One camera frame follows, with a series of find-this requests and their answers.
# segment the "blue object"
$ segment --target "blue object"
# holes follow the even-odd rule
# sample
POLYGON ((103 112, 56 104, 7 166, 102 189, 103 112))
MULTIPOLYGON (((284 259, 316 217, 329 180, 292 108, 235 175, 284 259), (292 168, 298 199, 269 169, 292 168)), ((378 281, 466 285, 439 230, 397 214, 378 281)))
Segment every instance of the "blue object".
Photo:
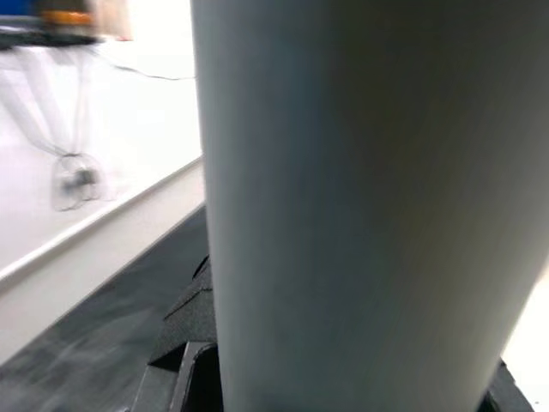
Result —
POLYGON ((0 15, 28 15, 30 0, 0 0, 0 15))

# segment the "gray carpet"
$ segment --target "gray carpet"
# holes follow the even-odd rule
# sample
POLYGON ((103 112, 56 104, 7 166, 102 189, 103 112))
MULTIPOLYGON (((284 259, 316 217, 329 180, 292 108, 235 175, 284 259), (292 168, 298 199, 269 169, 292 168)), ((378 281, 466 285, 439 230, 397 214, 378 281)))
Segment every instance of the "gray carpet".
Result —
POLYGON ((207 253, 201 209, 0 368, 0 411, 130 406, 162 318, 207 253))

